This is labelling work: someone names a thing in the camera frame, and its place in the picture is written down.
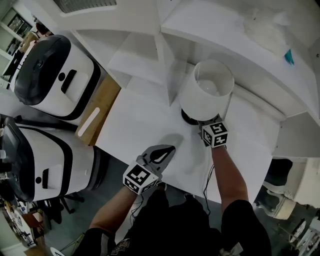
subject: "lamp shade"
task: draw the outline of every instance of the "lamp shade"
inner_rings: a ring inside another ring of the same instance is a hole
[[[199,62],[181,88],[179,101],[192,119],[207,121],[225,106],[235,85],[229,68],[214,59]]]

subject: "teal object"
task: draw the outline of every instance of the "teal object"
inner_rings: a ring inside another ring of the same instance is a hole
[[[288,50],[288,52],[284,55],[284,59],[285,59],[286,62],[288,62],[290,65],[292,65],[292,66],[295,65],[294,58],[292,57],[291,49]]]

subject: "black lamp base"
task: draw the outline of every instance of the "black lamp base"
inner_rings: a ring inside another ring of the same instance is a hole
[[[192,125],[192,126],[197,126],[197,125],[198,125],[198,121],[195,120],[195,119],[193,119],[193,118],[191,118],[191,117],[189,117],[189,116],[186,114],[186,112],[184,112],[183,109],[181,109],[181,116],[182,116],[183,120],[184,120],[187,124]]]

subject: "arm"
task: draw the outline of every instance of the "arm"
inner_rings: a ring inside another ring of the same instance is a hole
[[[136,198],[137,194],[124,186],[96,213],[90,224],[90,229],[100,228],[115,235]]]
[[[212,149],[215,176],[221,196],[222,212],[236,200],[248,201],[247,186],[224,146]]]

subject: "white plastic bag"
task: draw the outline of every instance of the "white plastic bag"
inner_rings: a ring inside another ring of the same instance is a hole
[[[244,19],[245,34],[260,46],[283,57],[291,48],[287,27],[290,21],[285,11],[275,11],[267,7],[254,8]]]

